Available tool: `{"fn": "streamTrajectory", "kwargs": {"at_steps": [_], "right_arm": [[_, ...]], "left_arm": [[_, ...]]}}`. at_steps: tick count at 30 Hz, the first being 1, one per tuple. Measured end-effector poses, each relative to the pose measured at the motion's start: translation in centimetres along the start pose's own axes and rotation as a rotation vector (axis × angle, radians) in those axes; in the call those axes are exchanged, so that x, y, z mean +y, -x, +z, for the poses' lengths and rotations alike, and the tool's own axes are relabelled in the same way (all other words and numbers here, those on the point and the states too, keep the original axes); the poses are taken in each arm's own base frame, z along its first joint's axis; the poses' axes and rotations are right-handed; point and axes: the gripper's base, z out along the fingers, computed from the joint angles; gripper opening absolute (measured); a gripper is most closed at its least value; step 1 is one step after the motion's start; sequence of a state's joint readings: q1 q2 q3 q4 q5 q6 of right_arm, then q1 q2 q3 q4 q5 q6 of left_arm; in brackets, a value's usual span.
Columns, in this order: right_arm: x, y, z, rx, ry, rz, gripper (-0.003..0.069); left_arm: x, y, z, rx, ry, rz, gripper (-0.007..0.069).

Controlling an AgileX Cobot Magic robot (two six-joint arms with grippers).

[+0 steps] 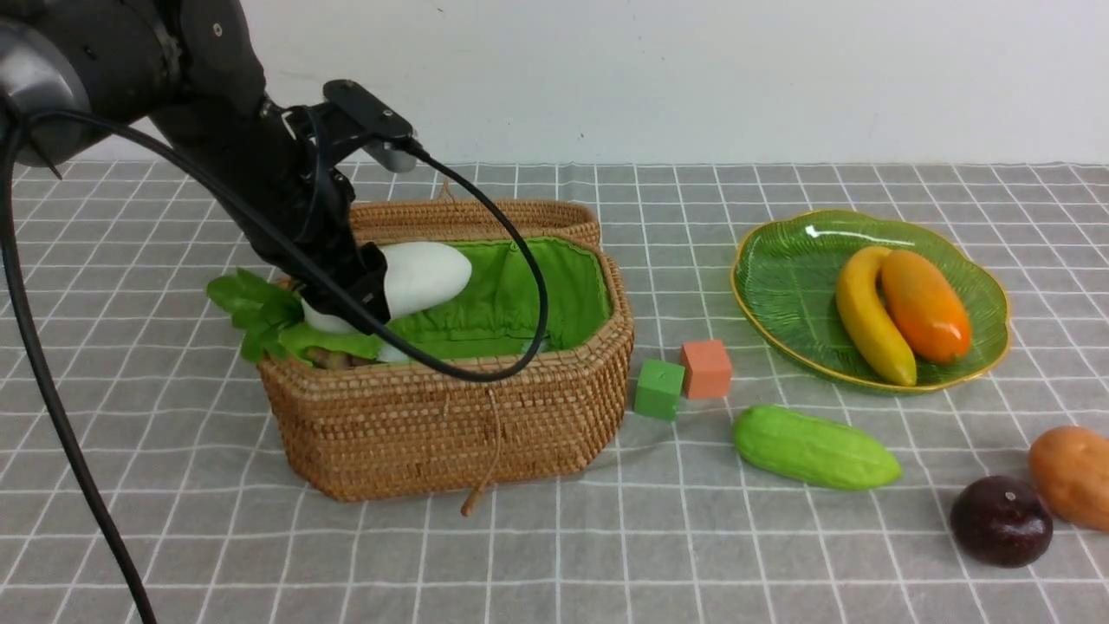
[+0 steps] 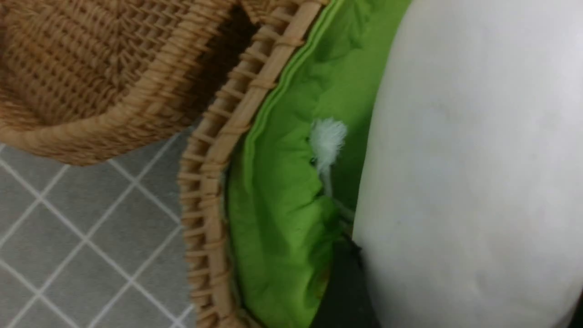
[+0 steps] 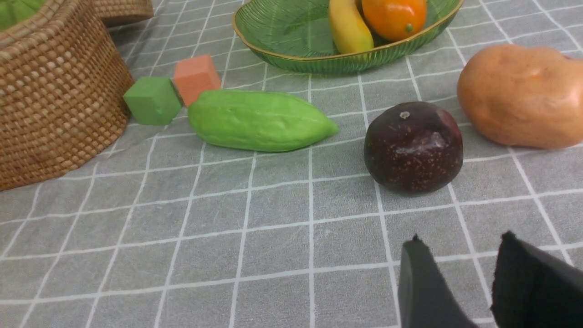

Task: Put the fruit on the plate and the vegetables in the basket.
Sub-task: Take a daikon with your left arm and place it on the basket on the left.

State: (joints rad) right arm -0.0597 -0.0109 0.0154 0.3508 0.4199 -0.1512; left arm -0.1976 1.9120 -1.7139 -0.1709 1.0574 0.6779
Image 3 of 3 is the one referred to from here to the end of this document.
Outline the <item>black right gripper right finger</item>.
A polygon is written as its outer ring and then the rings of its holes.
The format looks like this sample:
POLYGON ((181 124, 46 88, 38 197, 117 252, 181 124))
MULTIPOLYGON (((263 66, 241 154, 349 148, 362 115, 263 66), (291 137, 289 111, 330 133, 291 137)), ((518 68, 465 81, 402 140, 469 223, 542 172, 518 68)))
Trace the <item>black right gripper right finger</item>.
POLYGON ((501 237, 490 307, 500 328, 580 328, 583 272, 522 241, 501 237))

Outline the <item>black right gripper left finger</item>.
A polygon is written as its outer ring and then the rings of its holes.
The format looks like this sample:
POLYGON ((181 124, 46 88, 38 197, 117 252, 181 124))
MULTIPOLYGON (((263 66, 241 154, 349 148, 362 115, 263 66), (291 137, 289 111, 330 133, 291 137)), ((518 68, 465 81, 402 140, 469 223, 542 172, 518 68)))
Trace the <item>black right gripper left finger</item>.
POLYGON ((476 328, 446 284, 429 247, 414 235, 402 244, 398 301, 403 328, 476 328))

